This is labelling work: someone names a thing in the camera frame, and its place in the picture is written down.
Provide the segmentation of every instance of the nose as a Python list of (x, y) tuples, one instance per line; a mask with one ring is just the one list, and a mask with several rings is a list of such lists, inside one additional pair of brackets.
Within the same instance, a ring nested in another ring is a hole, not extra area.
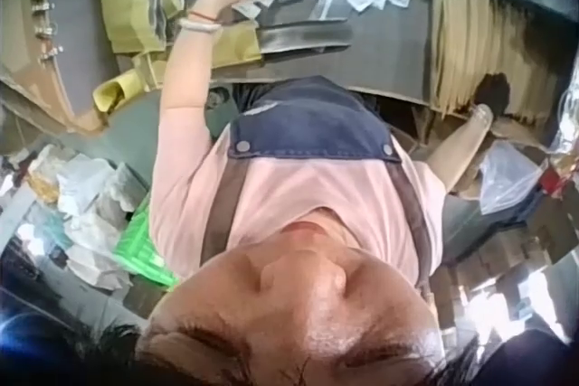
[(307, 310), (322, 301), (338, 302), (346, 290), (346, 272), (319, 253), (302, 249), (265, 266), (260, 282), (261, 293), (274, 306)]

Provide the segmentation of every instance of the red string bracelet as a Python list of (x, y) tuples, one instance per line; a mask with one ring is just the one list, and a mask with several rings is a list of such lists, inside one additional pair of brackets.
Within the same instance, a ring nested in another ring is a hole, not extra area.
[(219, 20), (217, 20), (216, 18), (210, 17), (209, 15), (197, 13), (196, 11), (187, 11), (187, 14), (195, 15), (199, 18), (203, 18), (203, 19), (208, 20), (208, 21), (213, 22), (213, 23), (219, 23)]

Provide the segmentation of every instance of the denim apron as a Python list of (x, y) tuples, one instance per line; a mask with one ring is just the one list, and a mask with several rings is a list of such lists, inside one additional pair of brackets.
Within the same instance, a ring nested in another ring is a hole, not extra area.
[(382, 160), (413, 235), (419, 283), (428, 278), (432, 247), (422, 206), (390, 128), (356, 94), (322, 77), (285, 82), (253, 102), (230, 129), (228, 162), (209, 213), (200, 265), (225, 250), (252, 158)]

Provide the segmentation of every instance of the white bracelet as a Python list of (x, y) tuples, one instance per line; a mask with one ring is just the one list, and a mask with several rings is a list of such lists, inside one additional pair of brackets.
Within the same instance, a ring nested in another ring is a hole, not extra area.
[(187, 31), (202, 33), (215, 33), (221, 29), (221, 25), (218, 23), (199, 23), (186, 18), (180, 19), (179, 25), (181, 28), (186, 29)]

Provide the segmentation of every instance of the apron strap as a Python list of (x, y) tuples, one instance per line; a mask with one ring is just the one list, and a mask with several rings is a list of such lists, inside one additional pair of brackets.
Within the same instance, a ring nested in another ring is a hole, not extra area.
[[(209, 211), (199, 266), (224, 252), (227, 247), (249, 163), (249, 158), (227, 160), (214, 203)], [(417, 287), (420, 287), (428, 282), (432, 265), (432, 245), (422, 206), (402, 165), (386, 163), (386, 170), (392, 178), (413, 236), (419, 267)]]
[(386, 163), (386, 170), (392, 178), (392, 184), (398, 193), (410, 233), (413, 236), (414, 248), (418, 257), (418, 282), (416, 286), (422, 287), (428, 283), (432, 266), (431, 237), (428, 233), (422, 206), (402, 165)]
[(225, 251), (232, 231), (233, 217), (242, 193), (243, 182), (249, 167), (249, 158), (228, 158), (223, 176), (217, 187), (214, 203), (205, 227), (199, 267)]

